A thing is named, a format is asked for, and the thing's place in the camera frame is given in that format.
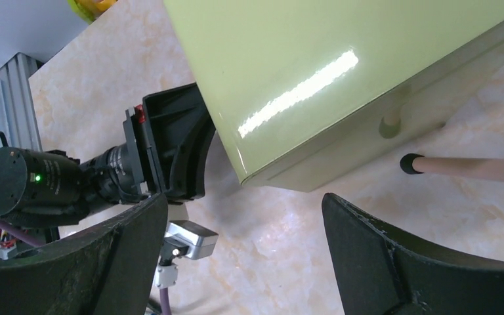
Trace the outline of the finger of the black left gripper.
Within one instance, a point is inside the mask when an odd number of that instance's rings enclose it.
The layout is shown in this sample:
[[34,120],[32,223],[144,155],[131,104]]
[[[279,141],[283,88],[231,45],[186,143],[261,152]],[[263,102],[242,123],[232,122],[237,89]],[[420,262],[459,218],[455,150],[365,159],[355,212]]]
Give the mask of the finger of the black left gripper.
[[216,131],[198,85],[191,83],[142,99],[151,174],[169,202],[205,195],[205,162]]

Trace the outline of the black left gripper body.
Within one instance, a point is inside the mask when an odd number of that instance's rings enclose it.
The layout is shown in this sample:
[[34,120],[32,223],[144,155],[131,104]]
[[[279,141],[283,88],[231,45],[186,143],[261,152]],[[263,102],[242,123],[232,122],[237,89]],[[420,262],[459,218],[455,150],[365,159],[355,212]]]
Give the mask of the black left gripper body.
[[80,200],[88,205],[136,204],[157,193],[144,108],[140,104],[125,114],[125,143],[80,165]]

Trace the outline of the green metal drawer box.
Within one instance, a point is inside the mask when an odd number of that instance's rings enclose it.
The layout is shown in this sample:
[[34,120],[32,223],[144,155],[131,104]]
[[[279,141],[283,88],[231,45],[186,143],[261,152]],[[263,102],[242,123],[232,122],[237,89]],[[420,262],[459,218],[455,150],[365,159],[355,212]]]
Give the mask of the green metal drawer box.
[[445,124],[504,66],[504,1],[166,1],[243,186],[311,192]]

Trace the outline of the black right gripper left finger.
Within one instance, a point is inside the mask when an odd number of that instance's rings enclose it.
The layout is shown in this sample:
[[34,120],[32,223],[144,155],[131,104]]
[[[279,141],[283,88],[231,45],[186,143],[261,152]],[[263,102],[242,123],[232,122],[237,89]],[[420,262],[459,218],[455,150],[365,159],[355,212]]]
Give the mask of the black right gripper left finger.
[[0,259],[0,314],[144,314],[167,225],[156,194],[115,217]]

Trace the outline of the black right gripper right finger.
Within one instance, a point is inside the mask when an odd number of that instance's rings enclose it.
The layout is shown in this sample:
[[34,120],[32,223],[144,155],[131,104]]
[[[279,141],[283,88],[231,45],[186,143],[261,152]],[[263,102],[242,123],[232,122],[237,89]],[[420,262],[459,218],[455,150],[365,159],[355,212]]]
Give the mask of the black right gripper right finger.
[[333,193],[322,215],[346,314],[504,314],[504,261],[424,240]]

